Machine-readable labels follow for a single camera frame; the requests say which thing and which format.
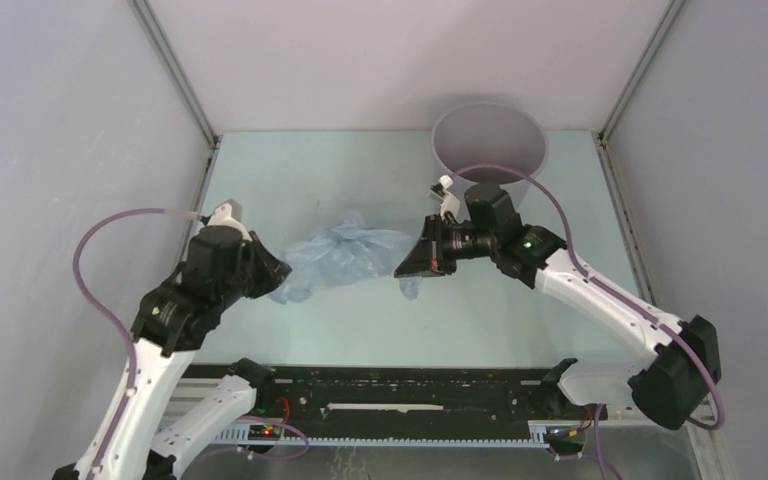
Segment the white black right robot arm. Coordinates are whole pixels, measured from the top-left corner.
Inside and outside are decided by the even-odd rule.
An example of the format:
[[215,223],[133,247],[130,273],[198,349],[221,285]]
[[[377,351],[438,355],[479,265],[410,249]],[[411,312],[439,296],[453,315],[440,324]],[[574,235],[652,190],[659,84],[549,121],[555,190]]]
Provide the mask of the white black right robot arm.
[[442,177],[430,189],[440,204],[425,217],[395,277],[443,277],[460,260],[487,258],[505,276],[568,305],[611,334],[630,363],[558,364],[541,392],[545,411],[566,418],[580,406],[634,406],[669,430],[694,420],[722,376],[717,331],[701,316],[683,320],[630,294],[588,267],[570,242],[521,220],[508,192],[494,183],[469,187],[462,199]]

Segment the light blue plastic trash bag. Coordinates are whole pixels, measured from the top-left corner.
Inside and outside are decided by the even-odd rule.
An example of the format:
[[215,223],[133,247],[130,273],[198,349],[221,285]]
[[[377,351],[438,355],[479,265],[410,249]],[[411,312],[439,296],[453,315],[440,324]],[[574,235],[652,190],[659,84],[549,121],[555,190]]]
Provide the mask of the light blue plastic trash bag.
[[392,280],[416,240],[403,231],[373,227],[360,211],[350,210],[335,224],[282,249],[280,259],[292,272],[268,297],[282,305],[301,303],[320,289]]

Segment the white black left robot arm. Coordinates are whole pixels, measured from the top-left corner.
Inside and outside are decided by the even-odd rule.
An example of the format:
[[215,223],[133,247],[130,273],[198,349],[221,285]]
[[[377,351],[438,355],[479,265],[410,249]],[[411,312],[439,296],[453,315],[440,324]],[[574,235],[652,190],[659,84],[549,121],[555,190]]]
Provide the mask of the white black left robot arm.
[[54,478],[178,479],[233,420],[271,412],[273,370],[243,358],[213,393],[171,427],[160,427],[179,380],[222,314],[242,298],[273,292],[291,271],[253,231],[199,231],[186,258],[141,299],[126,335],[130,349],[115,399],[85,453]]

